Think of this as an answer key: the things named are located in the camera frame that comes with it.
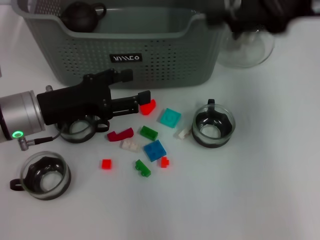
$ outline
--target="green lego brick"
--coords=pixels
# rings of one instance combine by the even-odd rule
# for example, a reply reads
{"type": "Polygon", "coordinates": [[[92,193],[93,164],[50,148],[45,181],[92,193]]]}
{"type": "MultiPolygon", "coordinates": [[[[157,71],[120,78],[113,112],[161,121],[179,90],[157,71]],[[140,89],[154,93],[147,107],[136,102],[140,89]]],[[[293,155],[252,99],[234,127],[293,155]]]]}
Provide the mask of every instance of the green lego brick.
{"type": "Polygon", "coordinates": [[[140,134],[142,136],[144,136],[145,138],[150,139],[152,141],[156,140],[157,136],[158,136],[158,132],[157,131],[152,130],[151,128],[149,128],[147,126],[143,126],[142,127],[142,129],[140,131],[140,134]]]}
{"type": "Polygon", "coordinates": [[[151,171],[144,165],[144,163],[139,159],[135,162],[135,169],[141,172],[141,175],[144,177],[149,177],[151,175],[151,171]]]}

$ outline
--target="white table surface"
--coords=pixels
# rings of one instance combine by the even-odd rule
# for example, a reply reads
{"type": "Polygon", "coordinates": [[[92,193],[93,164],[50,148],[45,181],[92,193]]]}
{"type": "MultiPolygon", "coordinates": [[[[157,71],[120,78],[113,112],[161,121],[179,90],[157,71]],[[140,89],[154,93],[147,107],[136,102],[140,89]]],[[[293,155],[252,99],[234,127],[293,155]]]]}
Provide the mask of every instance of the white table surface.
{"type": "MultiPolygon", "coordinates": [[[[2,240],[318,240],[320,238],[320,20],[293,23],[271,57],[250,69],[217,65],[203,85],[152,90],[156,110],[114,118],[112,131],[142,125],[159,131],[168,169],[97,134],[84,144],[62,139],[22,152],[0,145],[2,240]],[[229,108],[236,130],[207,149],[174,133],[209,98],[229,108]],[[182,113],[178,128],[157,122],[165,108],[182,113]],[[72,172],[67,192],[51,201],[10,190],[23,162],[40,151],[61,154],[72,172]],[[112,171],[99,169],[113,160],[112,171]],[[152,174],[141,177],[141,159],[152,174]]],[[[0,97],[63,86],[21,17],[0,6],[0,97]]],[[[136,90],[113,90],[112,97],[136,90]]],[[[52,126],[32,137],[53,136],[52,126]]],[[[136,134],[136,141],[149,141],[136,134]]]]}

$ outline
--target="dark red lego piece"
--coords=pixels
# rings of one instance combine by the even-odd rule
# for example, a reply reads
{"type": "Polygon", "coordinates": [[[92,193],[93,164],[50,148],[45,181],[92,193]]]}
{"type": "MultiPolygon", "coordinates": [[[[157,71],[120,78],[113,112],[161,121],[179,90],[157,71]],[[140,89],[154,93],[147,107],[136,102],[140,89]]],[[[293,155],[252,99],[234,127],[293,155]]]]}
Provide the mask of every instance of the dark red lego piece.
{"type": "Polygon", "coordinates": [[[149,115],[156,108],[156,100],[152,99],[150,103],[140,106],[142,115],[149,115]]]}
{"type": "Polygon", "coordinates": [[[105,170],[110,170],[112,169],[112,160],[111,159],[103,159],[101,168],[105,170]]]}
{"type": "Polygon", "coordinates": [[[130,127],[127,130],[120,132],[119,134],[116,134],[115,131],[110,132],[106,135],[110,142],[117,142],[122,141],[124,139],[132,138],[134,136],[134,131],[130,127]]]}
{"type": "Polygon", "coordinates": [[[161,168],[166,169],[167,166],[169,166],[169,164],[170,164],[170,161],[168,160],[168,158],[166,156],[163,156],[161,158],[161,164],[160,164],[161,168]]]}

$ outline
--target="silver cylinder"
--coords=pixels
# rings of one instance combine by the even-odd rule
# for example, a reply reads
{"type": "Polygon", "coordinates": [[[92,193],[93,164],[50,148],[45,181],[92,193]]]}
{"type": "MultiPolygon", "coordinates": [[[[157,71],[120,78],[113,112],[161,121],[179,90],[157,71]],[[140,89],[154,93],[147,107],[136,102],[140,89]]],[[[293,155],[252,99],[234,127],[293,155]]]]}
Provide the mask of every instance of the silver cylinder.
{"type": "Polygon", "coordinates": [[[5,137],[5,135],[9,135],[11,140],[17,132],[27,136],[45,130],[39,104],[33,91],[0,98],[0,111],[3,117],[2,125],[5,125],[7,131],[7,134],[4,134],[3,126],[2,129],[0,128],[0,143],[8,140],[8,136],[5,137]]]}

